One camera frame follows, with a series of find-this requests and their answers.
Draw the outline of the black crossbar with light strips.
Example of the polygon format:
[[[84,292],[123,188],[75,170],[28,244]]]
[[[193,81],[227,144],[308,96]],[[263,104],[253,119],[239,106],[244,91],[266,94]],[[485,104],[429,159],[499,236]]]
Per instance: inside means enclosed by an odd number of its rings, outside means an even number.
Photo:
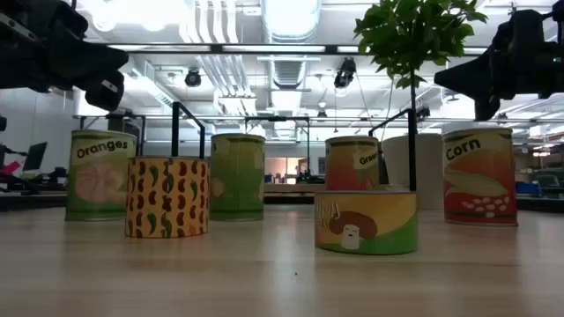
[[[131,54],[186,55],[361,55],[354,45],[220,43],[104,43]]]

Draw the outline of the light green tin can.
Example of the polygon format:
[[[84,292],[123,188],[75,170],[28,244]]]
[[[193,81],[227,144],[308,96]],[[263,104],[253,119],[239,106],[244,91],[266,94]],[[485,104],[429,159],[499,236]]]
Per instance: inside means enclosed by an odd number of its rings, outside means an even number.
[[[210,218],[263,219],[265,138],[226,133],[211,138]]]

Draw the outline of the green leafy plant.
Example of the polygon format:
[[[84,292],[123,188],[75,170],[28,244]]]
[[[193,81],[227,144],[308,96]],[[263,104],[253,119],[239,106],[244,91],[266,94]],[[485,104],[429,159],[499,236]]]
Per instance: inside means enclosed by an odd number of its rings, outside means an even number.
[[[443,66],[464,54],[472,22],[487,22],[478,0],[379,0],[355,20],[359,52],[385,70],[396,88],[419,87],[426,62]]]

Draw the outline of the silver ventilation duct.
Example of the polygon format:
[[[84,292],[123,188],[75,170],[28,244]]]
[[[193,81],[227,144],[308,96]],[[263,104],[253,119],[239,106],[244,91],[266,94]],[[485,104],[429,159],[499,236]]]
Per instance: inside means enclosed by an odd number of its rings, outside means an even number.
[[[262,0],[261,18],[267,42],[311,42],[319,24],[321,8],[321,0]]]

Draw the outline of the red can labelled Corn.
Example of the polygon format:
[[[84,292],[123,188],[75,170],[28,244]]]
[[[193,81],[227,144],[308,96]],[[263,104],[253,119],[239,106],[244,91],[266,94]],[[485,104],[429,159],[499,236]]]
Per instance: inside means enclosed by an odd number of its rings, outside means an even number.
[[[444,219],[517,226],[512,130],[475,128],[442,135]]]

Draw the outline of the small black background monitor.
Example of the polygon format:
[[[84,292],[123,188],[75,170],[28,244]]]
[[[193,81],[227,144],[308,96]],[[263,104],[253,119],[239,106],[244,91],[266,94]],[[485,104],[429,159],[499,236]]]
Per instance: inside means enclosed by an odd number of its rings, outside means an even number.
[[[31,145],[26,154],[26,160],[23,165],[22,170],[27,171],[37,171],[41,169],[41,163],[44,158],[48,143],[43,142],[39,144]]]

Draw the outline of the green can labelled Oranges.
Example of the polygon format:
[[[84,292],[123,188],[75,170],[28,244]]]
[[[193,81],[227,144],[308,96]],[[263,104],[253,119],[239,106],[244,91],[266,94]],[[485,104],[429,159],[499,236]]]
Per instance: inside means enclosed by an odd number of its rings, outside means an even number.
[[[129,160],[136,155],[131,134],[81,129],[71,133],[67,221],[118,220],[125,216]]]

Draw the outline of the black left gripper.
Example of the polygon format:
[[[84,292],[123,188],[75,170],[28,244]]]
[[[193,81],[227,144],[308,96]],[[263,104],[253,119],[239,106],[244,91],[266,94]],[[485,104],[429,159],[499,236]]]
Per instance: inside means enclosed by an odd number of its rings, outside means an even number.
[[[76,38],[42,38],[44,57],[41,81],[45,86],[70,90],[72,86],[86,91],[89,86],[85,80],[84,63],[88,53],[104,60],[91,60],[89,72],[93,76],[118,71],[129,61],[127,52],[102,43],[90,43]]]

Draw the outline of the large dark background monitor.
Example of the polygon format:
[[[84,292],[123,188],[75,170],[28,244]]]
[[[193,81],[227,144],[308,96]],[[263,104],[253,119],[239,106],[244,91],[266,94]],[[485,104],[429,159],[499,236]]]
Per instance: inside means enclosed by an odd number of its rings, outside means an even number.
[[[379,182],[382,185],[388,185],[389,184],[389,176],[387,173],[387,167],[386,167],[386,163],[385,163],[385,159],[383,156],[383,150],[382,147],[379,146],[378,147],[378,160],[379,160]]]

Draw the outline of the blue storage bins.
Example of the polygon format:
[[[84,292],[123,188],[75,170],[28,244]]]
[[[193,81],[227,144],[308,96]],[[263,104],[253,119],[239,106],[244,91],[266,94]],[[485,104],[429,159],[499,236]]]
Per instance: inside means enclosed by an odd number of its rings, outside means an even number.
[[[537,183],[529,183],[523,181],[516,182],[516,193],[518,195],[540,196],[542,191]]]

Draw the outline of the yellow can with bean pattern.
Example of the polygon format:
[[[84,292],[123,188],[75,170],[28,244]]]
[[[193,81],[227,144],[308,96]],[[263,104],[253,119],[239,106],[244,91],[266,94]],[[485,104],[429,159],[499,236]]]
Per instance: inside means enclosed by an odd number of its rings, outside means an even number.
[[[176,239],[209,231],[210,167],[200,158],[135,157],[129,161],[124,234]]]

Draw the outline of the short can with mushroom picture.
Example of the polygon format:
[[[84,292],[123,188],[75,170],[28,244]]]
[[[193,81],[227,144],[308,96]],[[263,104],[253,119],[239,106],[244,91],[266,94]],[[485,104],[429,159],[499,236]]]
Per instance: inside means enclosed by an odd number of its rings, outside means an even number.
[[[315,246],[346,253],[409,254],[418,248],[411,191],[323,191],[315,194]]]

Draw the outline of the white plant pot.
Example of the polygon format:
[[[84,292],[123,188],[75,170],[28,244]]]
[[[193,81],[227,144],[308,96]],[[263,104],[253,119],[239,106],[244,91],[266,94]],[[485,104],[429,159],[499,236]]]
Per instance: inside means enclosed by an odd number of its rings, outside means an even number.
[[[415,147],[418,210],[442,210],[442,138],[439,134],[418,134]],[[382,150],[389,184],[393,188],[408,189],[408,136],[384,140]]]

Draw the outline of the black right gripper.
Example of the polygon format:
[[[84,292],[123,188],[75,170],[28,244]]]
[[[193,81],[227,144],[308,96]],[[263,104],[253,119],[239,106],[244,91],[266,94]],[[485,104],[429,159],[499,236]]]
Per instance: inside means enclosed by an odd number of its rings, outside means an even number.
[[[516,81],[523,73],[521,63],[532,56],[536,44],[536,12],[514,11],[509,20],[498,26],[489,56],[491,93],[511,100],[517,94]],[[470,98],[488,95],[488,54],[449,66],[434,75],[436,84]]]

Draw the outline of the orange red can labelled Green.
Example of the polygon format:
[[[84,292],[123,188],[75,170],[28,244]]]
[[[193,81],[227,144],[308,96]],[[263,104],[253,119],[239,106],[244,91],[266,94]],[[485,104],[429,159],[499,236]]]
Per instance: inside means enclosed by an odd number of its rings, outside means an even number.
[[[327,190],[367,191],[381,187],[375,137],[332,137],[325,141],[325,150]]]

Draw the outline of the black frame wooden shelf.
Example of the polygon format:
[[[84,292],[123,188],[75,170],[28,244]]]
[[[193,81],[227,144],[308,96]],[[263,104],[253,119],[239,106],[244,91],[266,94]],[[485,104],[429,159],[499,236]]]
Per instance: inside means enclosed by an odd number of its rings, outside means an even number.
[[[199,128],[198,141],[198,157],[204,159],[204,143],[205,143],[205,126],[180,102],[174,101],[172,104],[172,127],[171,127],[171,155],[173,157],[179,154],[180,141],[180,117],[185,114],[189,120],[192,120]],[[397,114],[388,117],[378,125],[372,127],[367,135],[372,137],[376,130],[385,128],[389,123],[407,116],[408,122],[408,165],[409,165],[409,189],[412,192],[417,190],[417,169],[416,169],[416,111],[412,108],[406,108]]]

